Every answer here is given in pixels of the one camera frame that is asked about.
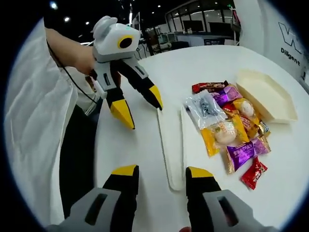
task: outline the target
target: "pile of snacks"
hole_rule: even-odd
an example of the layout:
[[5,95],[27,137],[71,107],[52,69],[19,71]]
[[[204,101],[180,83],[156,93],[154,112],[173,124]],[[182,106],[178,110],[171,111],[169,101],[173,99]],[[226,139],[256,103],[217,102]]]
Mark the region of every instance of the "pile of snacks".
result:
[[201,130],[208,155],[226,150],[230,174],[253,158],[241,180],[255,189],[256,181],[267,170],[257,157],[270,152],[269,128],[251,102],[227,81],[199,83],[192,91],[197,94],[187,98],[184,105]]

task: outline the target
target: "cream paper tray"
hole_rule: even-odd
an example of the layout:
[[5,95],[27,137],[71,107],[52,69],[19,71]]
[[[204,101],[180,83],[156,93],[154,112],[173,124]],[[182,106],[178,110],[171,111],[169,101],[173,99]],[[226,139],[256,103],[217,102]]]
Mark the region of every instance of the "cream paper tray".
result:
[[289,123],[297,120],[290,94],[270,76],[251,70],[240,70],[236,84],[242,96],[248,99],[264,120]]

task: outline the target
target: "logo text on wall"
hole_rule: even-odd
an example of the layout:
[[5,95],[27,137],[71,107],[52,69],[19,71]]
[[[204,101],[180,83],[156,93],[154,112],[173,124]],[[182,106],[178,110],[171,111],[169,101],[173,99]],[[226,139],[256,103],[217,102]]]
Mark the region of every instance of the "logo text on wall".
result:
[[[289,45],[292,49],[294,49],[297,53],[302,54],[301,44],[298,41],[295,33],[290,28],[287,28],[283,23],[278,22],[278,24],[279,24],[284,42],[287,45]],[[284,49],[283,47],[281,48],[281,52],[285,54],[292,62],[295,62],[296,64],[300,66],[299,60],[293,57],[291,55],[291,52]]]

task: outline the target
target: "purple candy wrapper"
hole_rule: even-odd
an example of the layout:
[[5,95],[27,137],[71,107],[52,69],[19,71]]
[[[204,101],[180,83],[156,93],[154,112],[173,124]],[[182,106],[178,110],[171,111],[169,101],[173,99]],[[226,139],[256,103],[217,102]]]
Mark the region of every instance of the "purple candy wrapper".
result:
[[270,147],[265,136],[256,137],[240,146],[227,146],[228,172],[234,173],[248,159],[270,152]]
[[228,85],[218,93],[212,93],[212,96],[219,106],[224,106],[227,102],[242,98],[242,95],[234,85]]

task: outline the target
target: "black pants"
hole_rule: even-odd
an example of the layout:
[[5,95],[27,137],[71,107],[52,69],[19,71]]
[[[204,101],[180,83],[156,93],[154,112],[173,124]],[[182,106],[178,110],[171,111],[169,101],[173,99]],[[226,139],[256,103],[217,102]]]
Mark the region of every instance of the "black pants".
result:
[[94,144],[97,124],[75,106],[60,153],[59,185],[64,217],[94,187]]

